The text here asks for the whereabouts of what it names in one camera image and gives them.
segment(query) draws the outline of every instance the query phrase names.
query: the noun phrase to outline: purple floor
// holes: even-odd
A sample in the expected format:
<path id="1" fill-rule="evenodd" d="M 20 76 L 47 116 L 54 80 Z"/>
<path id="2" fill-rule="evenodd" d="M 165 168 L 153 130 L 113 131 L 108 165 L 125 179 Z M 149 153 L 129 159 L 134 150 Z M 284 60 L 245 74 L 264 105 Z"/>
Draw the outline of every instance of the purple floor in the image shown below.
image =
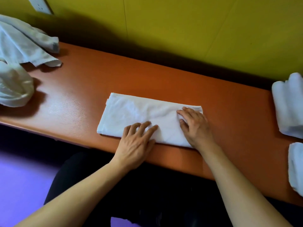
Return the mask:
<path id="1" fill-rule="evenodd" d="M 0 149 L 0 226 L 11 227 L 43 206 L 59 166 Z M 112 218 L 113 227 L 138 227 Z"/>

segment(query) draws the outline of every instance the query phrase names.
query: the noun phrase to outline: hand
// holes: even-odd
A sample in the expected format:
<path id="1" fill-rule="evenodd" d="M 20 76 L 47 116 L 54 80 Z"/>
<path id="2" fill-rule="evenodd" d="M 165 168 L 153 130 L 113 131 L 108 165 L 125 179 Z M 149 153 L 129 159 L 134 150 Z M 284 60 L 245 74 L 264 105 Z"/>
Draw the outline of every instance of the hand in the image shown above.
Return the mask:
<path id="1" fill-rule="evenodd" d="M 210 145 L 216 145 L 210 131 L 206 117 L 199 111 L 183 107 L 177 113 L 186 119 L 187 123 L 180 119 L 180 127 L 189 144 L 201 154 Z"/>
<path id="2" fill-rule="evenodd" d="M 136 169 L 147 158 L 149 152 L 155 144 L 155 140 L 149 140 L 153 133 L 158 129 L 155 125 L 144 133 L 151 122 L 135 123 L 124 128 L 123 136 L 119 142 L 115 156 L 112 161 L 128 171 Z"/>

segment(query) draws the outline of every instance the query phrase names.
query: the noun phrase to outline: wall socket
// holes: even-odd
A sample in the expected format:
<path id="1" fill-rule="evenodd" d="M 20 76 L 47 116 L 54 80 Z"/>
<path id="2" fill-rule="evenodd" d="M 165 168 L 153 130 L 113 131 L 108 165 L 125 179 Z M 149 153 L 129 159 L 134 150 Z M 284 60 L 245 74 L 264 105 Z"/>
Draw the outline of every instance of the wall socket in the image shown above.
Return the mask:
<path id="1" fill-rule="evenodd" d="M 45 0 L 29 0 L 34 9 L 45 14 L 53 14 Z"/>

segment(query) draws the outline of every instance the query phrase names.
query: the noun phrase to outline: orange table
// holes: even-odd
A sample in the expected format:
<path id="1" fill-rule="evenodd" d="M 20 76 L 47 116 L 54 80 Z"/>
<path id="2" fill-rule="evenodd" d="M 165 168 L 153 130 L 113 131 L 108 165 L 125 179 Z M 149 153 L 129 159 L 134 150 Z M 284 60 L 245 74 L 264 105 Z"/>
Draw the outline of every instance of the orange table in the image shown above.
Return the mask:
<path id="1" fill-rule="evenodd" d="M 201 105 L 225 153 L 264 195 L 303 206 L 287 173 L 288 146 L 297 140 L 279 133 L 270 91 L 70 44 L 61 48 L 61 68 L 25 65 L 37 90 L 25 107 L 1 106 L 1 124 L 115 152 L 119 139 L 96 132 L 111 92 Z M 147 161 L 213 179 L 191 149 L 157 144 Z"/>

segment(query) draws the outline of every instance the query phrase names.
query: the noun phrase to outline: white cloth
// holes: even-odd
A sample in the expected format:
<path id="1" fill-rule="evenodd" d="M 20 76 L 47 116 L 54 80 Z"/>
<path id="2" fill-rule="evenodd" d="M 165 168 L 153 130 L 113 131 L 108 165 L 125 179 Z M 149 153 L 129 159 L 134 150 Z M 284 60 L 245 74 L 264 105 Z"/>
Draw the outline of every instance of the white cloth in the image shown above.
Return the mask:
<path id="1" fill-rule="evenodd" d="M 45 50 L 58 53 L 59 40 L 16 18 L 0 15 L 0 61 L 8 64 L 31 62 L 59 67 L 62 62 Z"/>
<path id="2" fill-rule="evenodd" d="M 0 61 L 0 104 L 21 107 L 30 100 L 33 93 L 33 79 L 20 64 Z"/>
<path id="3" fill-rule="evenodd" d="M 303 196 L 303 143 L 289 145 L 288 179 L 292 188 Z"/>
<path id="4" fill-rule="evenodd" d="M 303 78 L 293 73 L 272 85 L 276 117 L 281 133 L 303 139 Z"/>
<path id="5" fill-rule="evenodd" d="M 184 106 L 203 112 L 201 106 L 111 93 L 97 133 L 121 137 L 124 127 L 136 122 L 151 121 L 150 127 L 159 126 L 151 137 L 156 142 L 191 147 L 180 128 L 179 119 L 182 117 L 176 113 L 176 110 L 180 110 Z"/>

